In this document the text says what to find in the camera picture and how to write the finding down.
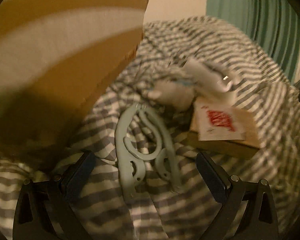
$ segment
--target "striped blanket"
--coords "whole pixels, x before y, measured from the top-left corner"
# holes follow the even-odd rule
[[[82,149],[98,157],[97,166],[73,206],[88,233],[94,239],[198,239],[220,208],[196,170],[198,151],[185,143],[191,111],[172,113],[147,98],[155,80],[184,77],[176,56],[218,62],[239,76],[236,106],[254,113],[262,149],[248,161],[211,156],[229,174],[237,174],[242,180],[267,179],[274,195],[279,231],[289,228],[300,213],[298,91],[258,44],[223,20],[205,16],[153,22],[144,26],[144,34],[137,57],[95,103],[70,140],[69,157],[56,167],[56,172],[63,171],[79,158]],[[123,201],[114,132],[120,114],[133,102],[150,104],[164,118],[174,140],[184,193],[171,192],[170,184],[158,177],[149,162],[146,178],[138,188],[147,192],[147,197],[131,205]],[[146,154],[155,147],[154,136],[137,116],[128,135],[140,152]],[[37,175],[25,166],[0,159],[0,230],[8,239],[12,238],[22,182]],[[229,234],[234,233],[239,219]]]

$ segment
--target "large cardboard box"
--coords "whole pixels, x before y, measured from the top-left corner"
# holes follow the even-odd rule
[[[42,167],[135,56],[148,0],[0,5],[0,151]]]
[[[226,154],[246,160],[251,159],[258,152],[258,150],[260,150],[257,127],[253,119],[253,114],[244,109],[234,107],[232,108],[232,112],[244,127],[245,140],[199,141],[199,129],[197,125],[196,114],[194,112],[191,120],[190,130],[187,136],[188,144],[192,147],[209,150],[215,153]]]

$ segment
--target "bed sheet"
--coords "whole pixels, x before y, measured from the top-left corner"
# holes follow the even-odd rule
[[[91,150],[98,157],[88,183],[73,210],[94,239],[198,239],[217,214],[216,203],[195,167],[198,150],[186,145],[191,110],[173,113],[147,95],[161,78],[187,78],[176,58],[196,57],[221,63],[234,71],[236,106],[255,115],[262,149],[251,160],[211,154],[229,174],[245,181],[269,181],[277,208],[279,231],[300,213],[300,103],[280,67],[244,33],[214,17],[191,17],[181,21],[153,22],[144,26],[144,39],[136,58],[95,103],[71,138],[69,157],[61,161],[62,172]],[[173,137],[185,192],[175,194],[159,178],[151,162],[138,187],[147,198],[126,205],[122,198],[115,152],[114,132],[120,114],[133,102],[153,106]],[[154,136],[137,116],[128,136],[140,152],[151,152]],[[12,238],[14,209],[25,178],[38,173],[0,159],[0,229]],[[229,234],[239,224],[237,216]]]

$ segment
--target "green curtain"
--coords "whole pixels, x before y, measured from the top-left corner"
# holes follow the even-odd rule
[[[300,19],[287,0],[207,0],[207,15],[240,28],[293,80],[300,49]]]

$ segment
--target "blue gripper pad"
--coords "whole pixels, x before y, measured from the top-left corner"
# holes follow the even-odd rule
[[[216,165],[205,153],[198,153],[195,164],[204,182],[207,184],[214,200],[224,204],[227,200],[227,186],[221,179],[225,171],[221,166]]]
[[[80,195],[83,186],[96,166],[93,152],[85,152],[80,159],[65,171],[61,182],[61,192],[65,200],[74,203]]]

